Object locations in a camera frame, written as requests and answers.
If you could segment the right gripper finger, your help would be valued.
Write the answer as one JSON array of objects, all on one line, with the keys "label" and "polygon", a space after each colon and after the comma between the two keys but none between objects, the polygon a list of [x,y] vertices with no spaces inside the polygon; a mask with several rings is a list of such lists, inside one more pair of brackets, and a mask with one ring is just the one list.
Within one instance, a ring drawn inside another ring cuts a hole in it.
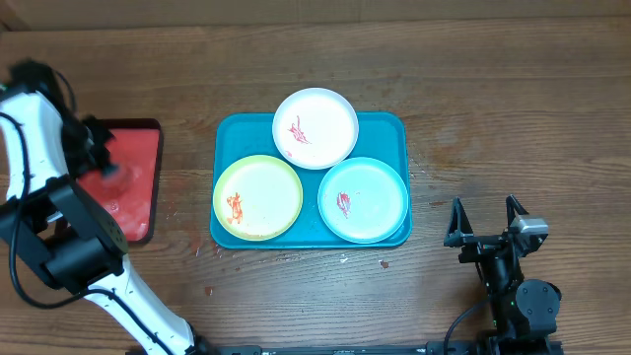
[{"label": "right gripper finger", "polygon": [[452,214],[446,236],[445,247],[463,247],[474,238],[472,227],[459,197],[453,200]]},{"label": "right gripper finger", "polygon": [[523,217],[527,216],[528,212],[513,194],[510,194],[506,198],[506,211],[507,227],[509,229],[521,230],[525,225]]}]

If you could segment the white plate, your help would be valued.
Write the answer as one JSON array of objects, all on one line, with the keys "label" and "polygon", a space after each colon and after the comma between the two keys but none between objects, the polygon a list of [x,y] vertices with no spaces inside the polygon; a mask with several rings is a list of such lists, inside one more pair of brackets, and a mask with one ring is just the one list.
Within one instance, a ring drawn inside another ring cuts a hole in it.
[{"label": "white plate", "polygon": [[346,159],[359,136],[359,119],[351,104],[325,88],[306,88],[276,109],[272,137],[281,155],[308,170],[331,168]]}]

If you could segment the yellow-green plate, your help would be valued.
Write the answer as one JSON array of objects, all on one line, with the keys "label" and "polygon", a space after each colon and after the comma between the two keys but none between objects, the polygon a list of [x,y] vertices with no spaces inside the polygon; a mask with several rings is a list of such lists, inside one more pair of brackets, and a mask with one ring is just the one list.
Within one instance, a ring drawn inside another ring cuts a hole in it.
[{"label": "yellow-green plate", "polygon": [[219,176],[213,188],[213,211],[219,224],[234,237],[263,242],[286,232],[303,206],[303,187],[284,161],[267,155],[237,160]]}]

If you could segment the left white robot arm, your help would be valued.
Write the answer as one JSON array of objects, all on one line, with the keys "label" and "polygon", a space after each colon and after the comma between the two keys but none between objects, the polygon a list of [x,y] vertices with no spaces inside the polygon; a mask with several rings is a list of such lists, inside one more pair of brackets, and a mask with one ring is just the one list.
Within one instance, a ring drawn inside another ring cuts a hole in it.
[{"label": "left white robot arm", "polygon": [[114,218],[77,179],[112,174],[111,132],[80,120],[67,80],[26,59],[1,88],[1,130],[10,183],[1,238],[17,295],[41,310],[88,300],[109,313],[146,354],[214,354],[214,348],[155,295],[134,269]]}]

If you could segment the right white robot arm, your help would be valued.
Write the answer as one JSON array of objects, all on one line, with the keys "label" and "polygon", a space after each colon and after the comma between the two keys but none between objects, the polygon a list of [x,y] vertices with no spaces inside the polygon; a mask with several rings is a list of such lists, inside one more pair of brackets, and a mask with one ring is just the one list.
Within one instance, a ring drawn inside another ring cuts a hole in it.
[{"label": "right white robot arm", "polygon": [[[562,293],[555,285],[526,279],[520,259],[539,250],[549,226],[529,214],[514,195],[506,198],[507,227],[499,235],[477,236],[459,198],[453,201],[444,239],[459,248],[458,261],[472,263],[486,298],[453,321],[441,350],[445,354],[561,354],[562,345],[549,340],[557,330]],[[451,344],[456,327],[473,313],[489,307],[494,327],[480,331],[471,341]]]}]

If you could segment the dark tray with red liquid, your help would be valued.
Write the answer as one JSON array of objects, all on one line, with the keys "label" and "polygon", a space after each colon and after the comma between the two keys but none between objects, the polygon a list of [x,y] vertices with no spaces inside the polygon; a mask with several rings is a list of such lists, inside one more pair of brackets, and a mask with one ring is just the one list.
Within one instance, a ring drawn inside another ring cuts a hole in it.
[{"label": "dark tray with red liquid", "polygon": [[113,135],[106,143],[117,171],[90,172],[78,183],[114,218],[126,240],[144,244],[153,236],[164,135],[153,118],[104,119]]}]

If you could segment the teal plastic tray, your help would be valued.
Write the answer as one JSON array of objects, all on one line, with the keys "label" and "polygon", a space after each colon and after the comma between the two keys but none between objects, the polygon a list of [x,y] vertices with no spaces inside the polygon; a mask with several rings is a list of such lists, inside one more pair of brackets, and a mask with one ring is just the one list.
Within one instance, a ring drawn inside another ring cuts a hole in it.
[{"label": "teal plastic tray", "polygon": [[[217,128],[213,182],[232,163],[250,155],[281,158],[272,138],[272,112],[235,113]],[[403,121],[387,111],[360,111],[359,136],[350,156],[380,160],[393,168],[410,186],[406,133]],[[263,242],[250,242],[230,234],[214,212],[209,232],[224,249],[359,249],[360,244],[336,236],[322,221],[317,208],[317,191],[325,171],[297,168],[304,192],[303,207],[296,222],[282,235]]]}]

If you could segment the light blue plate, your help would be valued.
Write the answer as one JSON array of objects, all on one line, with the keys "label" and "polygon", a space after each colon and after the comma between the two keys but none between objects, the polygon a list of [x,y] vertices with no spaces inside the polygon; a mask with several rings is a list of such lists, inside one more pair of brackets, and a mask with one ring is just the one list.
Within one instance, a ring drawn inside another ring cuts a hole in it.
[{"label": "light blue plate", "polygon": [[367,245],[387,239],[404,224],[409,193],[390,165],[374,158],[351,158],[325,174],[317,206],[334,235]]}]

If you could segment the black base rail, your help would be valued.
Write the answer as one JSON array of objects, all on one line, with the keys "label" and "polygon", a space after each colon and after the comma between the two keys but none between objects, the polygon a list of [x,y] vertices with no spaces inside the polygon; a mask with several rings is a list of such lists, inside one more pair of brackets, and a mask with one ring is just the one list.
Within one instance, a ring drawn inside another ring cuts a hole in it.
[{"label": "black base rail", "polygon": [[[450,341],[448,353],[450,355],[492,354],[478,350],[472,341]],[[419,346],[368,346],[368,347],[297,347],[297,348],[261,348],[259,346],[222,346],[214,347],[209,354],[221,355],[443,355],[445,354],[443,341],[430,341]],[[497,354],[564,354],[561,342],[551,342],[550,350],[525,349],[509,347]]]}]

